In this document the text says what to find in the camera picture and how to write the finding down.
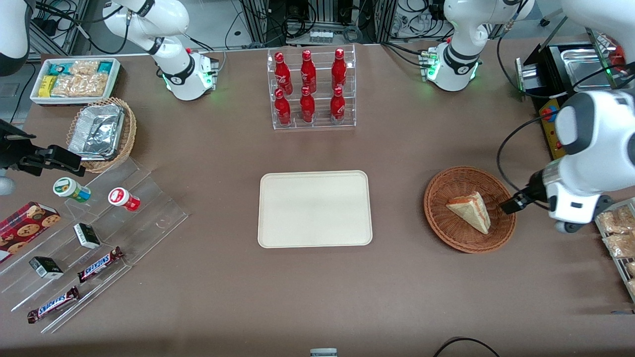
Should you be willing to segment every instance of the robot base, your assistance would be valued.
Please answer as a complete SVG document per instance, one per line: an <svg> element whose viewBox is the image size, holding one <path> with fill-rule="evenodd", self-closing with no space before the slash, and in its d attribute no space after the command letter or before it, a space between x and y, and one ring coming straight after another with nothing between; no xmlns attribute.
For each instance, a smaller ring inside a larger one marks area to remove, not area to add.
<svg viewBox="0 0 635 357"><path fill-rule="evenodd" d="M430 68L421 69L422 77L424 81L433 82L442 90L460 91L474 79L478 63L474 66L471 74L456 74L443 58L443 52L447 46L447 43L441 43L437 47L430 47L426 54L427 57L419 57L421 64L430 66Z"/></svg>
<svg viewBox="0 0 635 357"><path fill-rule="evenodd" d="M216 89L218 62L212 62L200 53L191 53L190 56L194 59L194 71L183 84L175 85L163 76L168 89L180 100L194 100Z"/></svg>

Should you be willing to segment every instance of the sandwich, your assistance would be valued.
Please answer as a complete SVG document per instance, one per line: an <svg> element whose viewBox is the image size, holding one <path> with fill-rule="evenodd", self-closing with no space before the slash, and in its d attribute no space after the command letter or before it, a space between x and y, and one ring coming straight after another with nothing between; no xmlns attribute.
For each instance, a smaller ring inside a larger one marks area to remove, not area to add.
<svg viewBox="0 0 635 357"><path fill-rule="evenodd" d="M456 197L448 201L445 205L449 210L456 213L471 226L483 234L489 233L491 225L490 215L483 202L481 194L474 191L469 196Z"/></svg>

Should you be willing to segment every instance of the red bottle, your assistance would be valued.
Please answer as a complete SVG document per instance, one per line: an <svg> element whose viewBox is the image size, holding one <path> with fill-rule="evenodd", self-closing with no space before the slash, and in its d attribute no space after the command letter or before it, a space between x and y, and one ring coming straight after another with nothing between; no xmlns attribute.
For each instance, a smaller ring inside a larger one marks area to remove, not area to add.
<svg viewBox="0 0 635 357"><path fill-rule="evenodd" d="M300 68L302 75L302 85L308 86L311 93L315 93L318 90L318 78L316 76L316 65L311 59L311 51L302 51L302 68Z"/></svg>
<svg viewBox="0 0 635 357"><path fill-rule="evenodd" d="M313 123L316 117L316 101L313 99L308 86L302 87L300 106L302 108L302 120L307 124Z"/></svg>
<svg viewBox="0 0 635 357"><path fill-rule="evenodd" d="M333 98L331 98L331 122L335 125L342 124L344 121L344 106L346 102L342 97L342 87L338 86L333 91Z"/></svg>
<svg viewBox="0 0 635 357"><path fill-rule="evenodd" d="M276 59L276 82L278 83L278 88L281 88L285 95L291 95L293 93L291 71L289 71L289 66L284 62L284 55L282 52L276 52L274 58Z"/></svg>
<svg viewBox="0 0 635 357"><path fill-rule="evenodd" d="M346 84L346 63L344 62L344 50L341 48L335 50L335 61L331 68L331 76L333 78L331 83L333 90L335 90L337 86L344 88Z"/></svg>
<svg viewBox="0 0 635 357"><path fill-rule="evenodd" d="M289 101L284 97L282 89L276 88L275 94L276 101L274 102L274 106L276 107L276 114L280 125L289 126L291 125L291 106L289 105Z"/></svg>

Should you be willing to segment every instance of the white tray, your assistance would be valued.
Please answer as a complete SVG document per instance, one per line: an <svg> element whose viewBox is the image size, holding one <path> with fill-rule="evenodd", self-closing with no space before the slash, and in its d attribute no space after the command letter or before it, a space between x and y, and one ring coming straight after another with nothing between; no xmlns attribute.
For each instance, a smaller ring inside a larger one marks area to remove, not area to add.
<svg viewBox="0 0 635 357"><path fill-rule="evenodd" d="M268 173L260 180L263 248L367 245L372 239L364 172Z"/></svg>
<svg viewBox="0 0 635 357"><path fill-rule="evenodd" d="M54 64L65 64L70 62L75 62L77 60L89 60L89 61L99 61L99 62L112 62L112 67L110 68L110 73L108 73L108 81L106 82L106 88L104 89L104 94L101 97L40 97L37 95L40 86L42 85L42 78L48 74L51 66ZM119 61L112 57L70 57L70 58L56 58L52 60L45 60L42 63L42 67L40 68L39 74L37 74L36 83L33 86L33 90L31 90L30 99L35 103L42 106L47 105L83 105L88 103L94 103L100 99L106 99L110 97L112 90L115 87L115 82L117 80L117 75L119 74L120 68Z"/></svg>

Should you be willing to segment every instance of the acrylic bottle rack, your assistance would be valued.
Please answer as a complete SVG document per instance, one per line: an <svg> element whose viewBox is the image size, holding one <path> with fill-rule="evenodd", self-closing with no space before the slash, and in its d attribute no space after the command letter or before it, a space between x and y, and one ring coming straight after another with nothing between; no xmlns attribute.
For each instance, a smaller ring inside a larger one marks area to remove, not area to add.
<svg viewBox="0 0 635 357"><path fill-rule="evenodd" d="M342 96L346 101L344 107L344 121L339 125L331 122L331 98L333 98L333 88L331 86L331 67L335 59L335 50L337 48L344 49L344 62L346 62L346 85ZM277 50L269 50L267 53L267 77L269 78L269 100L271 102L271 118L275 130L293 130L293 129L335 129L350 128L357 123L356 111L356 54L353 45L346 46L319 46L308 48L311 50L313 62L316 65L317 73L317 91L313 93L316 103L316 117L313 123L308 124L302 120L302 111L300 109L300 98L302 97L302 78L300 77L300 68L302 66L302 50L306 48L281 48ZM291 105L291 125L282 126L277 118L276 108L274 107L275 96L274 91L277 88L276 83L276 61L274 54L282 52L284 61L289 70L291 70L291 83L293 85L293 93L286 96Z"/></svg>
<svg viewBox="0 0 635 357"><path fill-rule="evenodd" d="M51 233L45 232L48 237L36 238L0 266L0 299L11 306L12 312L24 316L25 324L29 311L77 285L80 300L69 302L33 324L33 329L42 333L60 328L187 218L176 202L154 183L150 172L130 158L86 186L92 191L87 202L68 199L62 207L56 208L62 219L51 227ZM107 195L115 187L124 187L139 197L139 209L129 212L112 206ZM101 242L97 249L79 244L73 231L79 222L93 226ZM116 246L121 247L125 256L80 285L77 273ZM35 256L53 258L64 275L57 280L40 278L29 265Z"/></svg>

